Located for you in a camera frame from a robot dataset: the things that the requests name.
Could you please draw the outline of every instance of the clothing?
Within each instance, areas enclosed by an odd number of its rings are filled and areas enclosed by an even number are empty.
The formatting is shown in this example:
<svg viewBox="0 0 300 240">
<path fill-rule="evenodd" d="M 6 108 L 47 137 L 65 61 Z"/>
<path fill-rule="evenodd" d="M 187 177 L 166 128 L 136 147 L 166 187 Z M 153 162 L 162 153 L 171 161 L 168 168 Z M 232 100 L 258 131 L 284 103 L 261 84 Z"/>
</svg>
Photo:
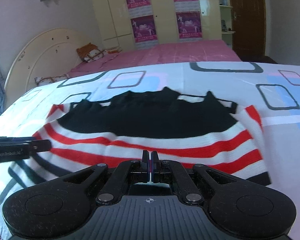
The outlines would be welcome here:
<svg viewBox="0 0 300 240">
<path fill-rule="evenodd" d="M 52 149 L 15 163 L 9 171 L 31 186 L 97 163 L 116 167 L 140 159 L 142 150 L 156 150 L 161 160 L 176 160 L 186 168 L 203 163 L 268 185 L 260 153 L 264 150 L 260 116 L 253 106 L 238 109 L 236 103 L 220 101 L 211 92 L 203 99 L 167 87 L 128 91 L 107 101 L 54 105 L 47 123 L 34 134 L 50 139 Z"/>
</svg>

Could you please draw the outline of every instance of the headboard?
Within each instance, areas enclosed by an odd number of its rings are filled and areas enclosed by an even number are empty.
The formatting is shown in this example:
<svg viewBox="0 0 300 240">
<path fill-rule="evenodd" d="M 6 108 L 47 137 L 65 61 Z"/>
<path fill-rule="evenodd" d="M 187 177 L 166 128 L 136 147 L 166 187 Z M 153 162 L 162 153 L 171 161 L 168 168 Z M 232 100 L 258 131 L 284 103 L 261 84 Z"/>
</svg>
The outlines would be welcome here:
<svg viewBox="0 0 300 240">
<path fill-rule="evenodd" d="M 4 85 L 5 109 L 36 87 L 35 77 L 59 76 L 81 63 L 76 49 L 90 39 L 82 33 L 57 28 L 33 38 L 14 60 Z"/>
</svg>

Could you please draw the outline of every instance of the pink bedsheet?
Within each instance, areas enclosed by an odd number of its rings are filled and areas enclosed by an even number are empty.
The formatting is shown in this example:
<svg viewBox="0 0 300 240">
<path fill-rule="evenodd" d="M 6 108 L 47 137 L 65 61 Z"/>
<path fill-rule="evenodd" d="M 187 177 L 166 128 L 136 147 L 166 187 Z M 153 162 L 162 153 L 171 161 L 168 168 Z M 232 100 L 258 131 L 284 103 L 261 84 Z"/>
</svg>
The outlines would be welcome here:
<svg viewBox="0 0 300 240">
<path fill-rule="evenodd" d="M 222 40 L 160 44 L 151 49 L 109 54 L 81 63 L 67 74 L 70 78 L 113 69 L 180 62 L 241 61 Z"/>
</svg>

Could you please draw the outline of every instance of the door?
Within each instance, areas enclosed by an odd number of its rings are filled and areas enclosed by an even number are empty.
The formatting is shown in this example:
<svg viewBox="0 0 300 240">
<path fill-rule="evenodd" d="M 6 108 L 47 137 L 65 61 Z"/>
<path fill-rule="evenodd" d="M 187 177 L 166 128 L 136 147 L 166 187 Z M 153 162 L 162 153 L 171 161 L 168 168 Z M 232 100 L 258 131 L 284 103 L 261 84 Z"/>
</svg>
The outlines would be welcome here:
<svg viewBox="0 0 300 240">
<path fill-rule="evenodd" d="M 239 57 L 263 56 L 265 53 L 264 0 L 231 0 L 233 50 Z"/>
</svg>

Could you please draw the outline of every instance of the white bedsheet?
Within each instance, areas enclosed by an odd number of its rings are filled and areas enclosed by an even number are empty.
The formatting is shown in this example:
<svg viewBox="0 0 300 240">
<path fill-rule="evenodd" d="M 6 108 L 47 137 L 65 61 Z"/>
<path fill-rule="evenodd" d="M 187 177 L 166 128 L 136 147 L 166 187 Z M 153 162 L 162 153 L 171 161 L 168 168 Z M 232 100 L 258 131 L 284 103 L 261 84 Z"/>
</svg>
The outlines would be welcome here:
<svg viewBox="0 0 300 240">
<path fill-rule="evenodd" d="M 53 104 L 106 100 L 125 91 L 157 91 L 168 86 L 182 94 L 206 95 L 243 106 L 254 105 L 262 116 L 264 160 L 272 185 L 297 207 L 289 236 L 300 239 L 300 66 L 246 62 L 199 62 L 140 66 L 37 87 L 0 116 L 0 136 L 31 136 L 45 121 Z M 4 199 L 21 186 L 0 164 L 0 235 L 10 237 L 1 214 Z"/>
</svg>

